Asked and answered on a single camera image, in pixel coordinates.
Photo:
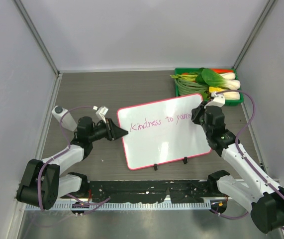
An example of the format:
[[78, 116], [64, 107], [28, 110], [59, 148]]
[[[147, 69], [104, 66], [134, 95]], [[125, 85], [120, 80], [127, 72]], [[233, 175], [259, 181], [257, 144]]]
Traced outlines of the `pink framed whiteboard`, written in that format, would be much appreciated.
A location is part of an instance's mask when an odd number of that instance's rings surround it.
[[200, 94], [139, 104], [117, 111], [127, 167], [139, 170], [212, 150], [201, 126], [191, 120], [191, 111], [202, 103]]

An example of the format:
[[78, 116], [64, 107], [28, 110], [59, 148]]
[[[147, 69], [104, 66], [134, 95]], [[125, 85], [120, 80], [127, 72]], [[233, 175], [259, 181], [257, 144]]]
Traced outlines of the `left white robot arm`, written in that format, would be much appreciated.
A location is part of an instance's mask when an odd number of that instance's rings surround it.
[[90, 189], [87, 176], [76, 172], [62, 176], [62, 173], [86, 159], [95, 141], [103, 138], [114, 141], [128, 133], [110, 118], [100, 120], [98, 123], [94, 123], [91, 117], [80, 118], [69, 146], [51, 157], [28, 161], [16, 199], [42, 210], [48, 210], [58, 198], [63, 196], [84, 198]]

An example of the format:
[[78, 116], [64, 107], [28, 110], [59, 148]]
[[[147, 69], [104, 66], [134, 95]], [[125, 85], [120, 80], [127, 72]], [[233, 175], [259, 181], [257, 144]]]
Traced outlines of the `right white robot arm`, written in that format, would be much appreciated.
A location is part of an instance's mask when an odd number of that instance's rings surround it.
[[225, 170], [209, 175], [208, 193], [225, 194], [241, 205], [255, 226], [268, 233], [284, 226], [284, 187], [273, 180], [250, 157], [236, 136], [226, 129], [221, 107], [202, 102], [191, 111], [191, 120], [203, 128], [208, 145], [244, 180], [235, 180]]

